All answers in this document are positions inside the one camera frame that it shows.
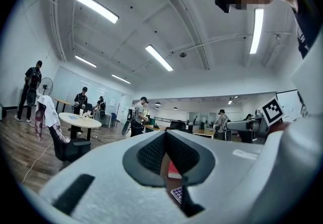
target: mesh panel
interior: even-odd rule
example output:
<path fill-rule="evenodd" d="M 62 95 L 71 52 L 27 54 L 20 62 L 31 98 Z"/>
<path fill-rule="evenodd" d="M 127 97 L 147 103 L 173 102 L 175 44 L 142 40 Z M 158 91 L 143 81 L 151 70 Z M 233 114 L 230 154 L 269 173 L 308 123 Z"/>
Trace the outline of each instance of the mesh panel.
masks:
<path fill-rule="evenodd" d="M 193 168 L 199 161 L 199 154 L 196 150 L 167 134 L 141 148 L 137 153 L 137 158 L 141 165 L 159 175 L 166 152 L 181 175 Z"/>
<path fill-rule="evenodd" d="M 199 154 L 195 149 L 170 135 L 167 138 L 167 154 L 181 175 L 193 168 L 199 161 Z"/>
<path fill-rule="evenodd" d="M 165 155 L 165 137 L 163 135 L 155 139 L 137 153 L 140 164 L 157 175 L 160 174 L 160 166 Z"/>

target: wooden floor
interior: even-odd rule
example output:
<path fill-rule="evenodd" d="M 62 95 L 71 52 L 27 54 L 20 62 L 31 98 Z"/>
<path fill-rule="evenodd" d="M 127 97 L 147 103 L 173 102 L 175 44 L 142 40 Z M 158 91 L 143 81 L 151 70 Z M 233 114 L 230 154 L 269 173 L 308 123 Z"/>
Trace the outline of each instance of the wooden floor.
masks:
<path fill-rule="evenodd" d="M 17 113 L 16 110 L 8 111 L 7 116 L 0 121 L 1 146 L 18 183 L 23 181 L 33 162 L 38 159 L 52 143 L 48 128 L 43 129 L 42 141 L 36 136 L 34 111 L 32 111 L 31 122 L 23 122 L 26 121 L 26 112 L 27 109 L 24 109 L 21 122 L 16 121 L 14 118 Z M 71 126 L 63 122 L 61 122 L 61 124 L 63 135 L 69 137 L 70 132 L 68 132 L 68 128 Z M 123 125 L 118 124 L 117 128 L 92 129 L 91 133 L 97 135 L 98 138 L 94 139 L 91 137 L 91 149 L 125 139 L 125 136 L 121 134 L 122 128 Z M 84 129 L 83 131 L 82 136 L 78 137 L 86 139 L 87 130 Z M 54 145 L 52 145 L 44 156 L 35 163 L 24 182 L 24 185 L 33 191 L 38 192 L 40 188 L 65 165 L 66 163 L 63 163 L 56 158 Z"/>

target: fluorescent ceiling light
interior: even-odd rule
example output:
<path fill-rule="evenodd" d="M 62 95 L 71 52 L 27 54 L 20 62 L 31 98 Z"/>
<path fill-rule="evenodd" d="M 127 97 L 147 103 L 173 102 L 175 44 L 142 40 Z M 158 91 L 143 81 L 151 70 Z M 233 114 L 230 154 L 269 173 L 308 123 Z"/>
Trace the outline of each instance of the fluorescent ceiling light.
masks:
<path fill-rule="evenodd" d="M 115 77 L 115 78 L 117 78 L 117 79 L 119 79 L 119 80 L 122 80 L 122 81 L 124 81 L 124 82 L 127 82 L 127 83 L 131 84 L 131 82 L 130 82 L 130 81 L 126 81 L 125 79 L 120 78 L 120 77 L 118 77 L 117 75 L 112 74 L 112 76 L 113 76 L 113 77 Z"/>
<path fill-rule="evenodd" d="M 252 45 L 250 49 L 250 54 L 254 54 L 257 52 L 261 30 L 262 30 L 262 23 L 263 23 L 263 9 L 256 9 L 254 11 L 254 30 L 253 30 L 253 38 L 252 38 Z"/>
<path fill-rule="evenodd" d="M 97 13 L 101 14 L 108 20 L 110 20 L 112 23 L 116 23 L 119 19 L 119 16 L 114 14 L 113 12 L 109 11 L 107 8 L 103 7 L 101 4 L 98 4 L 94 0 L 77 0 L 80 3 L 90 7 L 92 10 L 96 11 Z"/>
<path fill-rule="evenodd" d="M 173 70 L 173 68 L 160 56 L 160 54 L 155 50 L 155 48 L 152 47 L 152 45 L 149 45 L 146 47 L 146 50 L 153 56 L 155 59 L 162 64 L 169 72 Z"/>
<path fill-rule="evenodd" d="M 87 60 L 85 60 L 85 59 L 83 59 L 83 58 L 81 58 L 81 57 L 79 57 L 79 56 L 75 56 L 78 60 L 81 60 L 82 62 L 85 62 L 85 63 L 87 63 L 88 65 L 91 65 L 91 66 L 93 66 L 93 67 L 95 67 L 96 68 L 96 65 L 94 65 L 93 63 L 90 63 L 89 61 L 87 61 Z"/>
<path fill-rule="evenodd" d="M 89 85 L 91 85 L 90 83 L 87 83 L 87 82 L 85 82 L 85 81 L 82 81 L 82 80 L 80 80 L 81 82 L 84 82 L 84 83 L 86 83 L 86 84 L 89 84 Z"/>
<path fill-rule="evenodd" d="M 101 89 L 101 88 L 99 88 L 99 89 Z M 108 92 L 107 90 L 105 90 L 105 89 L 101 89 L 101 90 L 104 90 L 104 91 L 106 91 L 106 92 Z M 98 90 L 99 91 L 99 90 Z"/>

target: round white table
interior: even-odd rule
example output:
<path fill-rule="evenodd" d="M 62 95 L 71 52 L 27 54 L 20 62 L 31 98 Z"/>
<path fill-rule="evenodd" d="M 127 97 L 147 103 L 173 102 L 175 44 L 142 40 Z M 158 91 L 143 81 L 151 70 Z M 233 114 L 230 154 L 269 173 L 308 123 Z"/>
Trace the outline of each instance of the round white table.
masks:
<path fill-rule="evenodd" d="M 84 117 L 80 117 L 79 115 L 72 113 L 59 113 L 59 118 L 63 122 L 77 127 L 87 128 L 87 140 L 89 141 L 91 138 L 91 129 L 100 128 L 102 124 L 94 119 L 85 119 Z M 71 130 L 71 139 L 76 138 L 76 131 Z"/>

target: black cap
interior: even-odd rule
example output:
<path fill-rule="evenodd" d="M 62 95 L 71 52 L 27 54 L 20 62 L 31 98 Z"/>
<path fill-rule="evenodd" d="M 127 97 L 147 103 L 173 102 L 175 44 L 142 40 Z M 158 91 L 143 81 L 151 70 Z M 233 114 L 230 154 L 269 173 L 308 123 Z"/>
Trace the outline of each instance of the black cap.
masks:
<path fill-rule="evenodd" d="M 142 97 L 140 100 L 144 100 L 146 103 L 148 103 L 148 100 L 146 97 Z"/>

